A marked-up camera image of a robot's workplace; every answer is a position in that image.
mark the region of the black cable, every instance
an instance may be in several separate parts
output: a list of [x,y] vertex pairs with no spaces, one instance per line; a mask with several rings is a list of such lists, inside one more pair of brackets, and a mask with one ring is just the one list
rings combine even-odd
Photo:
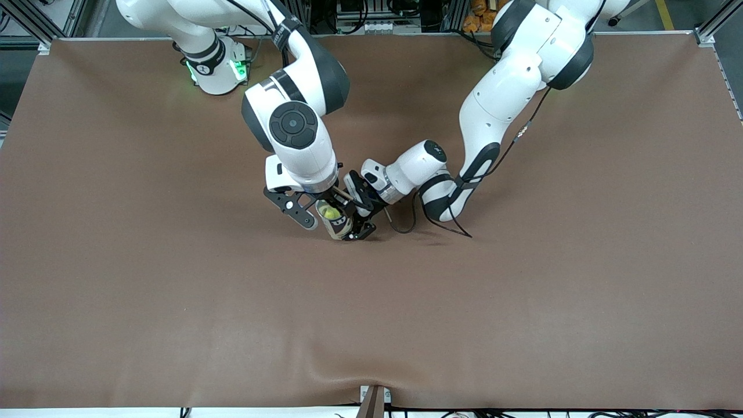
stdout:
[[[276,23],[276,18],[273,17],[273,13],[271,13],[271,9],[267,8],[266,10],[268,12],[268,18],[271,19],[271,24],[274,27],[274,30],[279,29],[279,24]],[[286,48],[281,49],[281,64],[282,67],[286,67],[289,65],[289,54],[286,51]]]
[[483,49],[483,47],[480,45],[480,42],[477,40],[477,38],[475,38],[475,34],[473,32],[470,33],[472,34],[473,41],[475,41],[475,45],[477,45],[477,49],[479,49],[480,52],[482,52],[482,54],[486,57],[490,58],[493,61],[497,61],[497,59],[493,55],[490,55],[486,50]]
[[536,109],[534,109],[534,113],[531,114],[531,118],[529,118],[529,120],[526,123],[524,123],[524,126],[519,130],[519,134],[513,139],[513,141],[511,141],[510,144],[508,144],[508,148],[506,148],[506,152],[504,152],[501,158],[498,160],[498,162],[496,162],[496,165],[494,165],[493,168],[490,169],[490,171],[488,171],[487,173],[481,176],[474,176],[474,177],[470,177],[469,179],[462,179],[463,182],[469,183],[472,180],[484,179],[485,177],[488,177],[489,175],[493,174],[496,171],[496,169],[501,165],[503,160],[506,158],[506,155],[508,155],[508,152],[510,151],[511,147],[513,147],[513,145],[516,142],[518,142],[521,134],[531,125],[531,122],[534,120],[536,113],[539,112],[539,109],[542,107],[542,103],[545,102],[545,98],[547,97],[547,94],[550,93],[550,91],[552,91],[552,88],[548,87],[547,91],[545,91],[545,94],[539,100],[539,104],[536,105]]
[[621,418],[621,417],[624,417],[624,415],[622,415],[621,412],[617,412],[616,414],[610,414],[608,412],[599,411],[599,412],[594,412],[588,416],[588,418],[598,418],[598,417]]
[[7,29],[7,26],[10,24],[10,15],[7,15],[5,12],[2,12],[2,15],[0,16],[0,32]]
[[423,203],[423,195],[418,194],[418,197],[421,199],[421,207],[423,208],[423,215],[426,217],[426,219],[428,219],[428,222],[431,222],[433,225],[436,225],[439,228],[444,229],[445,231],[453,232],[454,234],[463,235],[467,238],[472,238],[472,235],[470,235],[469,232],[465,231],[464,228],[462,228],[462,225],[459,225],[459,221],[457,220],[456,216],[454,216],[454,211],[452,210],[451,205],[448,206],[449,213],[452,215],[452,221],[454,221],[455,225],[457,225],[457,227],[459,228],[459,231],[457,231],[456,229],[445,227],[442,224],[431,219],[431,216],[428,216],[428,212],[426,212],[426,205]]
[[360,1],[360,8],[359,8],[359,21],[356,22],[356,25],[353,29],[351,29],[349,32],[344,32],[342,30],[338,30],[338,28],[330,21],[331,16],[333,15],[333,10],[328,10],[328,5],[332,5],[334,3],[333,0],[326,0],[325,1],[325,23],[328,25],[328,28],[333,31],[336,35],[350,35],[352,33],[358,32],[359,29],[364,27],[364,24],[366,23],[367,18],[369,17],[369,3],[366,2],[366,0],[359,0]]
[[467,35],[466,32],[463,32],[463,31],[461,31],[459,29],[448,29],[448,30],[445,30],[444,32],[445,33],[457,33],[459,36],[465,38],[467,41],[469,41],[469,42],[471,42],[473,44],[479,43],[480,45],[482,45],[482,46],[484,46],[486,48],[492,48],[493,47],[493,44],[491,44],[490,42],[475,41],[474,40],[474,37],[475,37],[474,35],[470,38],[470,36]]
[[662,417],[663,415],[670,414],[672,412],[675,412],[675,411],[662,411],[662,412],[659,411],[653,415],[647,414],[646,417],[647,418],[658,418],[658,417]]
[[389,220],[389,226],[391,226],[392,229],[398,234],[410,234],[415,229],[415,224],[418,222],[418,215],[415,213],[415,195],[417,194],[418,194],[418,191],[416,190],[413,193],[412,199],[410,199],[410,208],[412,209],[412,212],[413,212],[413,224],[410,225],[410,228],[408,229],[405,229],[405,230],[398,229],[398,227],[396,227],[395,224],[392,222],[392,217],[389,215],[389,211],[387,210],[387,208],[384,208],[384,212],[387,215],[387,220]]
[[[230,3],[232,6],[235,6],[238,9],[242,10],[248,16],[250,16],[253,19],[255,19],[258,23],[261,24],[261,26],[263,26],[264,28],[266,28],[266,31],[268,32],[269,35],[273,35],[273,29],[269,28],[268,27],[268,24],[266,22],[263,22],[263,20],[261,20],[258,16],[256,16],[255,13],[253,13],[250,10],[246,9],[242,4],[239,4],[235,0],[225,0],[225,1],[228,2],[228,3]],[[273,15],[271,15],[270,12],[268,13],[268,15],[271,17],[271,19],[273,19]]]
[[258,35],[256,35],[256,33],[255,33],[255,32],[253,32],[252,30],[250,30],[250,29],[246,28],[246,27],[245,27],[245,26],[243,26],[243,25],[237,25],[237,27],[245,31],[245,33],[243,33],[243,35],[242,35],[242,36],[246,36],[246,35],[250,34],[250,35],[251,35],[252,37],[254,37],[254,38],[257,38],[257,37],[258,37]]
[[599,19],[599,15],[601,14],[601,10],[606,5],[606,0],[601,1],[601,6],[599,7],[599,10],[594,15],[593,19],[589,20],[588,23],[585,25],[585,30],[588,33],[591,33],[594,31],[594,25],[596,24],[596,21]]
[[419,14],[421,14],[421,3],[418,2],[418,6],[415,8],[415,10],[398,10],[395,9],[392,6],[393,0],[387,0],[387,8],[389,11],[393,12],[394,14],[398,15],[399,17],[414,17]]

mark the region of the floor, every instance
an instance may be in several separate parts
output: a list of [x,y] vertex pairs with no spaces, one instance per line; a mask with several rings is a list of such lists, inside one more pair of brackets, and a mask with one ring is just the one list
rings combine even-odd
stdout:
[[[161,34],[139,30],[129,25],[118,13],[115,1],[98,0],[101,10],[96,22],[90,22],[88,31],[93,36],[115,38],[151,38]],[[605,22],[597,24],[597,31],[691,30],[710,18],[721,0],[655,0],[648,1],[616,27]],[[659,10],[667,7],[670,19],[662,19]],[[732,92],[743,97],[743,13],[737,13],[716,35],[716,50],[727,75]],[[33,63],[32,51],[2,51],[0,48],[0,109],[13,114],[25,78]]]

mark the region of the table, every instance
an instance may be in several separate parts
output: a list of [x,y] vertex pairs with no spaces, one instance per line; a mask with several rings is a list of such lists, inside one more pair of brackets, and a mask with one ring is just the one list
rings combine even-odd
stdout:
[[[325,118],[346,169],[425,138],[459,169],[477,48],[322,42],[352,83]],[[380,216],[338,243],[262,196],[242,90],[203,94],[168,42],[55,41],[0,152],[0,406],[333,405],[377,383],[419,408],[743,409],[743,129],[714,53],[595,43],[471,198],[474,239]],[[252,82],[279,62],[263,48]]]

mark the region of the cable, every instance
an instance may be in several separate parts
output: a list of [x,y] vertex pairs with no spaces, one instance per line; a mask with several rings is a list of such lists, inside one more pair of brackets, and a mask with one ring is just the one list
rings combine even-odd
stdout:
[[415,10],[398,10],[392,6],[392,1],[393,0],[387,0],[387,8],[389,9],[389,11],[398,15],[399,17],[414,17],[414,16],[421,14],[421,3],[420,2],[418,2],[418,6],[416,6]]
[[237,1],[235,1],[235,0],[225,0],[225,1],[226,1],[226,2],[228,2],[228,3],[230,3],[230,4],[232,5],[232,6],[235,6],[235,7],[237,7],[238,9],[242,10],[242,11],[243,11],[244,13],[246,13],[246,14],[247,14],[248,16],[250,16],[250,17],[252,17],[253,19],[255,19],[255,20],[256,20],[256,21],[258,22],[258,23],[260,23],[260,24],[261,24],[261,26],[262,26],[262,27],[266,28],[266,31],[268,32],[268,34],[269,34],[269,35],[273,35],[273,29],[269,28],[269,27],[268,27],[268,24],[267,24],[266,22],[263,22],[263,20],[261,20],[261,19],[260,19],[260,18],[259,18],[258,16],[256,16],[256,14],[255,14],[255,13],[253,13],[253,12],[251,12],[250,10],[246,9],[246,8],[245,8],[245,7],[244,7],[244,6],[242,5],[242,4],[239,4],[239,3],[238,3]]
[[596,24],[596,21],[599,19],[599,15],[601,14],[601,10],[606,5],[606,0],[601,1],[601,6],[599,7],[599,10],[594,15],[593,19],[589,20],[588,23],[585,25],[585,31],[588,33],[592,33],[594,31],[594,25]]
[[406,230],[398,229],[398,227],[396,227],[395,224],[392,222],[392,216],[389,215],[389,211],[387,210],[387,207],[384,208],[384,213],[387,215],[387,220],[389,220],[389,226],[391,226],[392,229],[395,230],[395,232],[397,232],[398,234],[410,234],[411,232],[413,232],[413,229],[415,229],[415,224],[418,222],[418,219],[417,219],[418,216],[415,213],[415,195],[416,194],[418,194],[417,190],[413,193],[412,199],[410,199],[410,208],[413,211],[413,225],[411,225],[410,228]]
[[[268,18],[271,19],[271,24],[273,24],[274,29],[278,29],[279,24],[276,23],[276,18],[273,17],[273,13],[271,13],[271,9],[270,7],[268,7],[268,3],[266,3],[265,0],[262,0],[262,2],[266,11],[268,12]],[[286,67],[287,65],[289,65],[289,54],[287,53],[286,48],[281,49],[281,64],[282,67]]]
[[326,0],[325,1],[325,23],[328,25],[328,28],[333,31],[335,34],[340,35],[350,35],[352,33],[358,32],[359,29],[364,27],[364,24],[366,23],[367,18],[369,17],[369,3],[366,2],[366,0],[359,0],[361,3],[361,7],[359,8],[359,21],[356,23],[354,28],[350,30],[349,32],[343,32],[342,30],[338,30],[336,26],[331,22],[330,17],[332,16],[332,10],[328,10],[328,5],[333,4],[333,0]]
[[471,43],[473,43],[473,44],[479,43],[480,45],[482,45],[482,46],[484,46],[484,47],[486,47],[486,48],[492,48],[492,47],[493,47],[493,44],[491,44],[491,43],[489,43],[489,42],[475,41],[475,40],[474,40],[474,35],[473,35],[473,37],[471,37],[471,38],[470,38],[470,37],[469,37],[469,36],[467,35],[467,33],[466,33],[466,32],[462,32],[462,31],[461,31],[461,30],[459,30],[459,29],[448,29],[448,30],[445,30],[444,32],[445,32],[445,33],[457,33],[457,34],[458,34],[459,36],[461,36],[461,37],[465,38],[465,39],[466,39],[467,41],[469,41],[469,42],[471,42]]
[[462,225],[459,225],[459,221],[457,220],[456,216],[454,216],[454,211],[452,211],[452,206],[451,205],[449,205],[447,208],[449,209],[449,213],[452,215],[452,221],[454,221],[455,225],[457,225],[457,227],[459,228],[459,231],[457,231],[456,229],[451,229],[451,228],[445,227],[442,224],[440,224],[440,223],[436,222],[435,220],[431,219],[431,216],[428,216],[428,212],[426,212],[426,205],[423,203],[423,196],[421,194],[418,194],[418,198],[421,199],[421,207],[423,208],[423,215],[426,217],[426,219],[428,219],[428,222],[431,222],[433,225],[436,225],[436,226],[438,226],[441,229],[444,229],[444,230],[449,231],[449,232],[453,232],[454,234],[459,234],[459,235],[463,235],[463,236],[465,236],[467,238],[472,238],[472,235],[470,235],[469,232],[465,231],[464,228],[462,228]]
[[7,29],[7,26],[10,24],[10,16],[7,15],[5,12],[2,12],[0,15],[0,32]]
[[[523,135],[523,133],[526,132],[526,129],[529,127],[529,125],[531,125],[531,122],[536,117],[537,112],[539,112],[539,109],[542,107],[542,103],[544,103],[545,98],[547,97],[547,94],[549,94],[549,92],[551,90],[552,90],[552,88],[550,87],[550,88],[547,89],[547,91],[545,91],[545,94],[539,100],[539,104],[536,105],[536,109],[534,109],[534,113],[531,114],[531,117],[529,118],[529,121],[527,121],[527,123],[524,124],[524,126],[519,130],[519,134],[513,139],[513,141],[511,141],[510,144],[508,144],[508,148],[506,148],[506,151],[503,153],[503,155],[501,156],[501,158],[496,162],[496,165],[494,165],[492,169],[490,169],[487,173],[485,173],[485,174],[483,174],[481,176],[474,176],[474,177],[471,177],[469,179],[462,179],[463,182],[469,183],[472,180],[484,179],[485,177],[488,177],[489,175],[493,174],[496,171],[496,169],[498,169],[498,167],[501,165],[501,163],[503,162],[503,160],[506,158],[506,156],[510,152],[511,148],[513,148],[513,145],[519,140],[519,138],[521,137],[521,135]],[[431,222],[433,225],[436,225],[439,228],[445,229],[445,230],[447,230],[449,232],[453,232],[455,234],[463,235],[463,236],[465,236],[467,238],[472,238],[473,237],[469,232],[467,232],[467,230],[465,230],[462,227],[462,225],[459,224],[459,221],[457,220],[456,216],[454,216],[454,211],[452,210],[452,206],[451,205],[448,205],[447,206],[447,209],[449,209],[449,213],[452,216],[452,221],[454,221],[454,224],[457,225],[457,228],[459,228],[459,231],[457,231],[456,229],[451,229],[451,228],[445,227],[445,226],[439,224],[438,222],[434,221],[433,219],[431,219],[431,217],[428,216],[428,213],[426,212],[426,205],[423,202],[423,196],[421,196],[421,195],[419,195],[419,196],[421,198],[421,206],[423,207],[423,215],[425,215],[426,219],[428,219],[428,222]],[[500,417],[503,417],[503,418],[513,418],[510,415],[504,414],[502,412],[499,412],[499,416]],[[609,415],[606,415],[606,416],[611,417],[611,418],[622,418],[622,417],[609,416]]]
[[493,166],[493,168],[490,169],[490,171],[488,171],[485,174],[482,174],[480,176],[470,177],[469,179],[462,179],[463,182],[469,183],[472,180],[484,179],[485,177],[488,177],[489,175],[493,174],[496,171],[498,166],[500,166],[501,163],[503,162],[504,158],[506,158],[506,155],[508,155],[508,152],[510,151],[511,147],[513,147],[513,145],[516,142],[518,142],[519,138],[521,138],[521,136],[524,135],[524,132],[526,132],[526,129],[528,129],[528,127],[531,125],[531,122],[534,120],[536,113],[539,112],[539,109],[542,107],[542,103],[545,102],[545,98],[547,97],[547,94],[550,93],[550,91],[552,91],[552,88],[548,87],[547,91],[545,91],[545,94],[539,100],[539,104],[536,105],[536,109],[534,109],[534,113],[531,114],[531,118],[529,118],[529,120],[526,123],[524,123],[524,126],[522,126],[522,128],[519,130],[519,133],[516,135],[513,141],[511,141],[511,143],[508,144],[508,148],[506,148],[506,152],[504,152],[501,158],[498,160],[498,162],[496,162],[496,165]]
[[475,45],[477,45],[477,49],[479,49],[483,55],[490,58],[491,60],[498,61],[497,58],[495,58],[493,55],[490,55],[486,50],[483,49],[483,47],[480,45],[480,42],[477,40],[477,38],[475,38],[475,34],[473,32],[470,33],[472,34],[472,40],[475,41]]
[[263,45],[263,38],[258,39],[258,46],[256,46],[255,52],[253,52],[253,56],[250,58],[250,63],[254,63],[258,59],[258,52],[261,51],[261,45]]

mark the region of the metal frame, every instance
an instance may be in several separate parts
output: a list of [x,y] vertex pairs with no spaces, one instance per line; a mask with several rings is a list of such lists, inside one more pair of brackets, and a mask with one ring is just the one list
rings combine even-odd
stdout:
[[622,10],[622,13],[619,13],[618,15],[616,15],[616,16],[612,17],[611,19],[609,19],[608,25],[609,26],[616,26],[617,23],[619,23],[620,20],[622,20],[623,18],[626,18],[627,16],[633,14],[637,9],[639,9],[642,6],[644,6],[648,2],[650,2],[650,0],[640,0],[637,3],[633,4],[632,6],[627,7],[626,9]]
[[727,0],[720,10],[717,10],[710,20],[699,25],[694,30],[699,46],[711,46],[715,43],[713,35],[717,32],[727,20],[743,6],[743,0]]
[[17,24],[44,45],[51,45],[52,39],[65,37],[62,29],[28,0],[0,0],[0,5]]
[[65,25],[60,28],[30,0],[0,0],[5,13],[30,35],[2,36],[0,49],[36,49],[39,43],[48,47],[56,38],[76,36],[91,4],[89,0],[73,0]]
[[9,114],[0,110],[0,122],[5,123],[6,125],[10,126],[10,119],[12,118],[10,117]]

